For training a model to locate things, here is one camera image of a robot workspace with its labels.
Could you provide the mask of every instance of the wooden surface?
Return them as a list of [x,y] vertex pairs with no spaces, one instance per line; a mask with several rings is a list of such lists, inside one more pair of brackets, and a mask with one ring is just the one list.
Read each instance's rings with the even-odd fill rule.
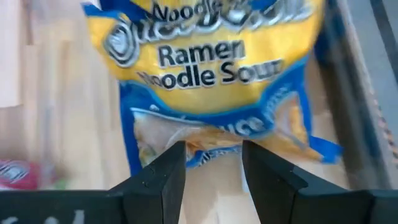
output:
[[0,108],[21,103],[22,7],[22,0],[0,1]]
[[[67,178],[69,189],[109,189],[129,176],[118,89],[88,41],[77,1],[63,7],[52,3],[52,7],[63,8],[52,22],[33,18],[34,39],[22,46],[28,62],[22,69],[23,104],[0,109],[0,158],[53,163]],[[307,76],[315,135],[335,140],[313,60]],[[348,187],[341,165],[293,162]],[[237,155],[221,157],[188,172],[180,223],[259,223],[250,196],[243,192]]]

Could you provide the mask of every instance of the brand logo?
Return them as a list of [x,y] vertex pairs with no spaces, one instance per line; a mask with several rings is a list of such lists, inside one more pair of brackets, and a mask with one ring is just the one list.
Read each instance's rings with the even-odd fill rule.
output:
[[23,179],[29,173],[29,168],[20,162],[12,161],[0,164],[0,179],[13,184]]
[[104,42],[104,49],[120,67],[126,68],[136,62],[139,44],[126,21],[120,20]]
[[[299,22],[313,13],[313,6],[303,0],[277,0],[261,11],[251,10],[245,0],[231,0],[228,10],[220,0],[202,0],[193,7],[163,9],[156,3],[152,13],[159,21],[141,20],[128,22],[120,19],[104,42],[109,56],[122,68],[132,66],[139,56],[139,45],[161,40],[172,40],[192,33],[208,34],[220,26],[239,32],[242,29],[256,30],[287,22]],[[182,21],[198,15],[195,22]]]

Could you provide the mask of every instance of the red object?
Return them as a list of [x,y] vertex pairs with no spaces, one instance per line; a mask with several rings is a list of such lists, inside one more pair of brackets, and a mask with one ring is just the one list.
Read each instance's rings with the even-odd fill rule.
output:
[[0,160],[0,190],[37,190],[39,182],[38,164]]

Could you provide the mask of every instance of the ramen noodle soup package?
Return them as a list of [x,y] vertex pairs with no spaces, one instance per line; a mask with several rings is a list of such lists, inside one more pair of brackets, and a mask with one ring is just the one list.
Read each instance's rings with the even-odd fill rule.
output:
[[187,167],[250,139],[335,162],[312,135],[304,68],[323,0],[101,0],[84,4],[91,41],[120,80],[132,172],[176,141]]

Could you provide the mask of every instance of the yellow label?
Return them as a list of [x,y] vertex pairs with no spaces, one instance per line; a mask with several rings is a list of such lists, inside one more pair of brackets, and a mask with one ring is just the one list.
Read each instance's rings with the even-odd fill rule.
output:
[[[133,2],[154,11],[153,1]],[[256,102],[287,67],[308,54],[323,7],[322,0],[294,8],[279,0],[261,12],[213,2],[217,5],[201,14],[196,1],[157,1],[168,22],[90,16],[91,41],[118,79],[149,86],[174,110],[216,113]],[[180,15],[170,21],[173,11]]]

